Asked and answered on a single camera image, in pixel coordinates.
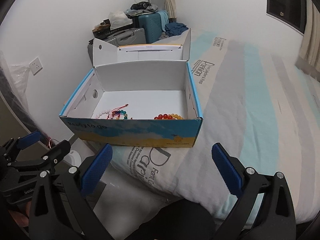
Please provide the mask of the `person's left hand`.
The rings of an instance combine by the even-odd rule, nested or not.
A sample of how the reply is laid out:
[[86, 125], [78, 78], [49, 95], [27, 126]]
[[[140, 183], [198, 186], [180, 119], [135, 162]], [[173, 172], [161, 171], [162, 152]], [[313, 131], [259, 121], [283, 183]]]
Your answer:
[[29, 226], [30, 210], [31, 201], [19, 205], [13, 210], [10, 210], [9, 213], [20, 228], [26, 228]]

